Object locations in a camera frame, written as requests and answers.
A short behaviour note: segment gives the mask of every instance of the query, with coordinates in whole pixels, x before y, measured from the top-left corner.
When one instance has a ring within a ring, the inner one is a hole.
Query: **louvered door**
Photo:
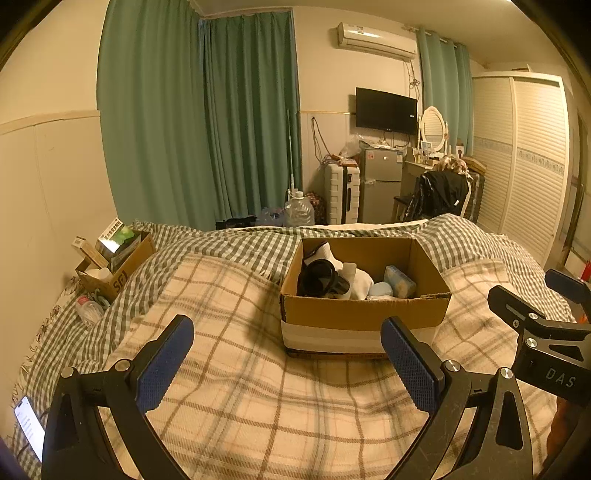
[[[564,203],[569,125],[560,77],[490,72],[474,78],[474,156],[486,164],[479,224],[544,265]]]

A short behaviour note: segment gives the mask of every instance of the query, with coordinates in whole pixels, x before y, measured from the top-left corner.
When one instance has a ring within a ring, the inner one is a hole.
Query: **bed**
[[[415,238],[453,293],[433,348],[466,369],[493,373],[512,363],[515,334],[486,306],[494,284],[516,291],[549,319],[574,321],[525,249],[453,215],[378,229],[199,232],[142,222],[134,229],[153,233],[157,253],[91,330],[74,310],[80,286],[69,285],[31,345],[12,402],[28,395],[41,415],[64,367],[100,371],[132,358],[174,314],[187,314],[196,325],[193,348],[148,418],[191,478],[384,478],[425,422],[387,361],[285,354],[278,286],[302,237]],[[556,399],[520,387],[539,470]],[[107,412],[103,418],[126,473],[137,477],[112,419]],[[452,466],[468,422],[469,416],[460,424],[441,472]],[[14,453],[26,445],[16,422],[2,437]],[[29,448],[19,460],[31,478],[41,478]]]

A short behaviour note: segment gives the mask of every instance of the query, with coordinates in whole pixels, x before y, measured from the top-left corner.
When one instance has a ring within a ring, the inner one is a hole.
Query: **curtain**
[[[97,102],[119,217],[215,228],[198,15],[187,0],[111,0]]]
[[[201,20],[199,38],[207,137],[222,218],[282,206],[290,154],[301,187],[292,13]]]
[[[449,126],[449,145],[458,141],[472,154],[472,73],[470,55],[465,45],[450,40],[442,42],[435,32],[417,31],[423,71],[424,108],[435,106]]]

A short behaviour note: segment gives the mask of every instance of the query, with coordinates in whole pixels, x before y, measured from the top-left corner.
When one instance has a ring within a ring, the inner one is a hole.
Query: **air conditioner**
[[[412,60],[417,56],[417,42],[411,38],[343,23],[339,24],[337,31],[341,48],[398,57],[403,60]]]

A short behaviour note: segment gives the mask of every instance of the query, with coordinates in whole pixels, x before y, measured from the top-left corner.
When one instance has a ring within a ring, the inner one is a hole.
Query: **white suitcase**
[[[359,216],[359,168],[330,163],[324,169],[326,220],[329,225],[357,223]]]

